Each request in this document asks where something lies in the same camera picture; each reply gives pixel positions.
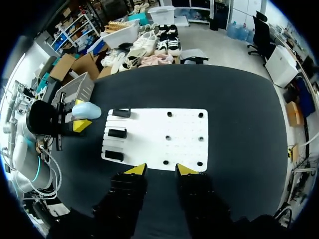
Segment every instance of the white cabinet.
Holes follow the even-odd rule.
[[[249,0],[247,14],[251,16],[256,15],[256,11],[260,11],[261,0]]]
[[[266,63],[266,69],[274,84],[283,88],[298,73],[296,64],[296,61],[285,47],[277,46]]]
[[[233,23],[234,21],[236,21],[237,26],[242,26],[246,21],[246,14],[233,9],[233,16],[231,18],[231,22]]]
[[[233,8],[244,13],[247,12],[249,0],[234,0]]]

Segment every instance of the white pegboard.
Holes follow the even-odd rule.
[[[116,163],[174,171],[180,163],[195,171],[207,169],[208,113],[200,109],[131,109],[130,118],[108,113],[102,158]],[[127,129],[127,138],[108,136],[109,129]],[[122,162],[105,157],[105,150],[124,154]]]

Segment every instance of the black tabletop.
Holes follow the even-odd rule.
[[[95,81],[91,102],[102,109],[101,117],[85,129],[85,136],[63,137],[63,151],[53,152],[63,175],[58,198],[65,206],[92,216],[110,178],[131,168],[101,158],[110,109],[188,108],[208,111],[206,173],[232,218],[254,219],[277,210],[287,171],[287,137],[269,80],[219,66],[152,66]],[[135,237],[189,238],[174,172],[148,169],[147,180]]]

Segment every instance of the pink shoe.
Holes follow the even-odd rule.
[[[157,65],[169,65],[172,64],[174,58],[172,55],[156,54],[152,56],[146,56],[141,59],[141,65],[144,66],[157,66]]]

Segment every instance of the white floor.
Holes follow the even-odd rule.
[[[263,59],[259,55],[248,55],[248,43],[234,40],[225,30],[212,31],[206,24],[192,24],[178,29],[183,50],[199,48],[209,58],[208,63],[249,71],[270,80]]]
[[[263,66],[263,59],[259,55],[248,55],[248,51],[254,50],[247,48],[248,43],[245,41],[234,40],[226,35],[225,30],[212,31],[208,25],[205,24],[192,24],[190,27],[179,28],[178,34],[183,50],[200,49],[209,58],[208,64],[217,66],[232,67],[254,74],[260,75],[271,81],[266,68]],[[283,116],[286,124],[287,132],[287,145],[295,145],[296,143],[302,144],[305,142],[305,132],[303,127],[294,128],[289,126],[288,116],[286,113],[286,103],[283,97],[284,89],[274,85],[277,92],[280,104],[283,110]],[[300,156],[304,156],[305,147],[299,148]],[[293,164],[287,158],[287,176],[286,184],[283,188],[282,199],[278,207],[284,202],[288,196],[287,186],[291,177],[291,170]],[[298,215],[302,209],[301,205],[294,205],[296,209],[294,217]]]

